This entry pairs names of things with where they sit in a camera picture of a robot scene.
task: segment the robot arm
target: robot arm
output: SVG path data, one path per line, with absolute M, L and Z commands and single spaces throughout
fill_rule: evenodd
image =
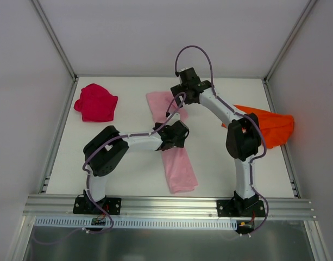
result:
M 142 150 L 164 151 L 173 147 L 184 147 L 189 129 L 179 118 L 179 114 L 175 114 L 168 125 L 154 134 L 152 131 L 134 134 L 121 133 L 114 126 L 108 126 L 91 140 L 83 150 L 85 159 L 107 140 L 117 136 L 127 136 L 105 146 L 89 161 L 91 170 L 89 189 L 93 200 L 99 202 L 106 197 L 105 188 L 108 174 L 115 169 L 126 153 Z M 153 130 L 160 126 L 161 123 L 156 123 Z
M 244 117 L 244 112 L 238 110 L 227 102 L 221 102 L 213 94 L 211 83 L 208 80 L 201 81 L 194 68 L 183 69 L 179 72 L 180 84 L 171 88 L 173 96 L 179 92 L 186 93 L 185 104 L 199 103 L 213 112 L 227 127 L 228 135 L 226 147 L 229 154 L 235 159 L 236 167 L 236 190 L 234 198 L 240 211 L 255 204 L 259 198 L 251 187 L 254 183 L 254 164 L 252 157 L 258 153 L 261 139 L 252 123 Z M 258 126 L 258 118 L 255 114 L 246 115 Z

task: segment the pink towel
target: pink towel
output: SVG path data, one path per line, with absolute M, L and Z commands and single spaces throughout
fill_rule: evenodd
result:
M 149 108 L 153 114 L 154 122 L 163 123 L 166 121 L 166 110 L 173 99 L 171 92 L 151 92 L 146 95 Z M 177 108 L 174 102 L 170 113 Z M 188 118 L 188 113 L 184 108 L 179 109 L 181 120 Z M 185 148 L 172 148 L 161 152 L 164 164 L 165 176 L 171 193 L 193 191 L 198 185 L 192 164 L 189 160 Z

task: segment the white wall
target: white wall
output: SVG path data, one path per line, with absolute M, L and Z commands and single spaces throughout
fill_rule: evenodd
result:
M 40 0 L 76 73 L 173 76 L 200 45 L 216 76 L 265 76 L 308 0 Z M 180 66 L 208 75 L 199 50 Z
M 0 0 L 0 260 L 37 192 L 70 78 L 27 0 Z
M 271 80 L 277 111 L 292 114 L 289 146 L 333 259 L 333 0 L 318 1 Z

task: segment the white tabletop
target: white tabletop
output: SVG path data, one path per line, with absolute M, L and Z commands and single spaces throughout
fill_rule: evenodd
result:
M 112 122 L 83 122 L 73 109 L 80 91 L 96 83 L 119 97 Z M 62 135 L 48 194 L 81 194 L 86 174 L 83 148 L 103 128 L 114 125 L 122 132 L 149 131 L 154 126 L 146 94 L 168 91 L 178 78 L 80 77 Z M 261 80 L 215 79 L 220 96 L 232 104 L 269 110 Z M 186 105 L 185 121 L 190 135 L 185 141 L 199 185 L 192 192 L 171 194 L 166 183 L 160 152 L 141 151 L 126 154 L 110 173 L 107 195 L 117 196 L 194 196 L 230 197 L 235 190 L 235 164 L 225 148 L 227 130 L 215 115 L 199 104 Z M 268 150 L 256 161 L 256 186 L 266 197 L 294 197 L 281 148 Z

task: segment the black mounting bracket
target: black mounting bracket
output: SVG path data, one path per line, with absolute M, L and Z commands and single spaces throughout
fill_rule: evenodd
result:
M 251 198 L 241 199 L 234 191 L 234 197 L 230 200 L 217 200 L 217 214 L 219 217 L 255 217 L 264 218 L 265 208 L 262 200 L 259 200 L 258 195 Z
M 119 197 L 104 197 L 96 203 L 105 209 L 110 215 L 120 215 L 121 213 L 122 199 Z M 84 192 L 83 195 L 79 195 L 74 201 L 73 213 L 83 215 L 102 214 L 102 212 L 90 201 L 86 192 Z

